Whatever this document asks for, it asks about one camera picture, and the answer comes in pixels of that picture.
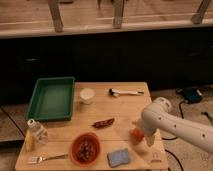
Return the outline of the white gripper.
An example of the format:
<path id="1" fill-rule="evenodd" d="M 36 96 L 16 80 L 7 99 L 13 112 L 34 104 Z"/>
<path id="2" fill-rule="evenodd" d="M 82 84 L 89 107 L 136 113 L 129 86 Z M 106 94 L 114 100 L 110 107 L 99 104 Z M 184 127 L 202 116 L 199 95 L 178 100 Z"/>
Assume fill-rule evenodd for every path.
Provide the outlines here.
<path id="1" fill-rule="evenodd" d="M 146 120 L 144 120 L 142 117 L 136 119 L 133 122 L 133 125 L 135 128 L 140 129 L 144 133 L 144 137 L 146 139 L 146 143 L 148 146 L 152 146 L 155 141 L 155 132 L 156 129 L 152 127 Z"/>

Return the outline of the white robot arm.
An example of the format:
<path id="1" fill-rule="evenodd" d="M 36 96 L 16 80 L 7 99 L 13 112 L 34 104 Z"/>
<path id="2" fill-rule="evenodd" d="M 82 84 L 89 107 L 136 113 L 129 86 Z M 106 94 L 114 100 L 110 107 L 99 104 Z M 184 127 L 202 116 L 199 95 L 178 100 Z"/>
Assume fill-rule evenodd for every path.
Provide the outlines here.
<path id="1" fill-rule="evenodd" d="M 137 126 L 145 136 L 151 137 L 161 129 L 213 154 L 213 127 L 173 116 L 171 108 L 169 100 L 156 98 L 142 110 Z"/>

